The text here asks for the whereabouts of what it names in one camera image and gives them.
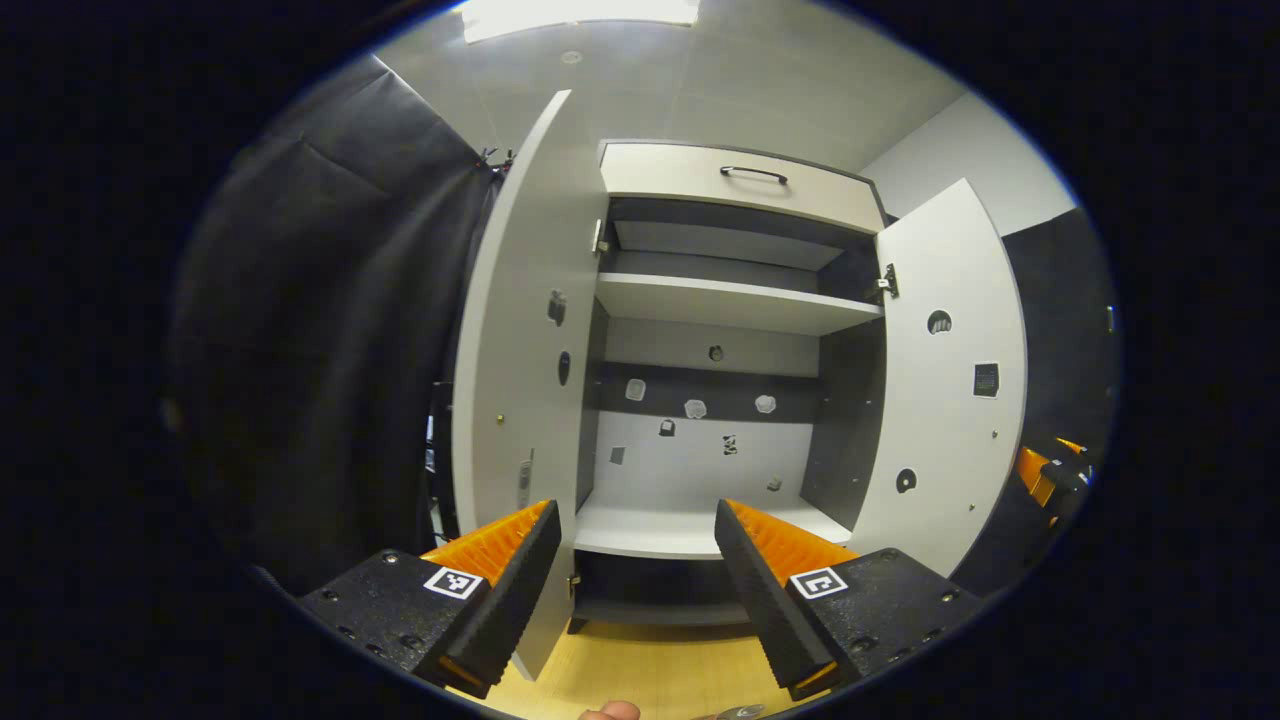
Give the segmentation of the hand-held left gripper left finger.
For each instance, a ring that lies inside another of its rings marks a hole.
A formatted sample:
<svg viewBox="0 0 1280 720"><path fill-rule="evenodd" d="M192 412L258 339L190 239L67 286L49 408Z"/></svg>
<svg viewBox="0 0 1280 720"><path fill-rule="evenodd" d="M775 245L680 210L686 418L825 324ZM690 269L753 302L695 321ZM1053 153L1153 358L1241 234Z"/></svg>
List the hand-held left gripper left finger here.
<svg viewBox="0 0 1280 720"><path fill-rule="evenodd" d="M543 500L424 555L381 550L300 601L378 662L485 698L500 683L561 547Z"/></svg>

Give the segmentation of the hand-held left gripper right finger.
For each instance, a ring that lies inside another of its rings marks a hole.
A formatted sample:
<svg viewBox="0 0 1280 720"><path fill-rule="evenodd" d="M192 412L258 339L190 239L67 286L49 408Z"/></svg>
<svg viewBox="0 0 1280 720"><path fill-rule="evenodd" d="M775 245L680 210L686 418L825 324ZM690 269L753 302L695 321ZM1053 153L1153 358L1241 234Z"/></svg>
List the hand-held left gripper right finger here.
<svg viewBox="0 0 1280 720"><path fill-rule="evenodd" d="M804 701L908 664L983 601L897 548L858 555L731 498L714 538L780 688Z"/></svg>

